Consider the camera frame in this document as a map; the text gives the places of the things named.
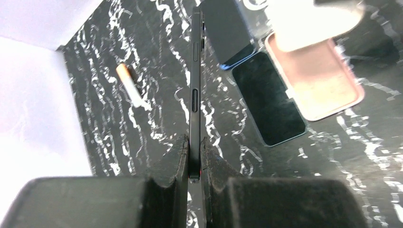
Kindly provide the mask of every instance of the marble surface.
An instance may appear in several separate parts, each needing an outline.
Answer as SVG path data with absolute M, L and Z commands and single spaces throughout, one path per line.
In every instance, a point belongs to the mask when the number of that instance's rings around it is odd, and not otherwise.
M 188 131 L 190 13 L 200 1 L 106 0 L 64 48 L 92 171 L 134 175 Z M 367 14 L 335 38 L 365 89 L 359 105 L 310 123 L 279 146 L 263 145 L 230 72 L 207 43 L 202 69 L 202 136 L 247 177 L 325 177 L 355 194 L 370 227 L 402 227 L 403 2 L 368 0 Z M 134 108 L 115 68 L 136 75 Z M 190 186 L 188 225 L 202 226 L 201 190 Z

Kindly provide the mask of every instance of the blue phone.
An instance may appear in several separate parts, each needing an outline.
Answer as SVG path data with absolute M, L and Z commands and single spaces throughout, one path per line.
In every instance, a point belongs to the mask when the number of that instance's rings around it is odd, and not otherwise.
M 221 69 L 232 69 L 256 52 L 234 0 L 204 0 L 200 8 L 207 38 Z

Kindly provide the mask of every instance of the black marble countertop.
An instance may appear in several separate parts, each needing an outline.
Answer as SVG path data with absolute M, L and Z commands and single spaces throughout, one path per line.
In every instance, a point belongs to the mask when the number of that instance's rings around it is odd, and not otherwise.
M 188 131 L 190 13 L 199 3 L 105 0 L 65 46 L 95 175 L 134 175 Z M 265 147 L 232 75 L 219 69 L 207 44 L 202 135 L 248 177 L 339 179 L 355 194 L 370 226 L 402 227 L 403 2 L 366 3 L 363 21 L 335 38 L 365 89 L 362 103 L 310 123 L 301 137 Z M 137 77 L 144 96 L 139 108 L 115 72 L 121 62 Z M 190 185 L 188 203 L 188 225 L 202 226 L 198 185 Z

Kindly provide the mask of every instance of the smartphone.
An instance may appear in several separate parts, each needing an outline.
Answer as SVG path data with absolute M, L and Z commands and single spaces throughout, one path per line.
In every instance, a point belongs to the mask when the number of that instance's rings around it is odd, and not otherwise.
M 266 53 L 258 52 L 236 66 L 232 76 L 266 145 L 305 133 L 305 121 Z
M 271 34 L 265 45 L 307 120 L 323 119 L 363 100 L 364 89 L 336 53 L 332 39 L 283 52 Z
M 191 73 L 190 73 L 190 122 L 189 122 L 189 163 L 188 174 L 190 183 L 200 179 L 200 81 L 201 52 L 204 49 L 203 14 L 199 7 L 193 7 L 191 30 Z
M 223 70 L 229 70 L 256 52 L 253 39 L 234 0 L 204 0 L 206 35 Z

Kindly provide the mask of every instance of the white panel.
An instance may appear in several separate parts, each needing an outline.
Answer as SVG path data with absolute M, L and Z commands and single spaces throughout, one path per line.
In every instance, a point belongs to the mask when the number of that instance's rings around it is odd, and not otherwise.
M 0 38 L 0 222 L 36 177 L 91 175 L 62 54 Z
M 56 50 L 102 0 L 0 0 L 0 36 Z

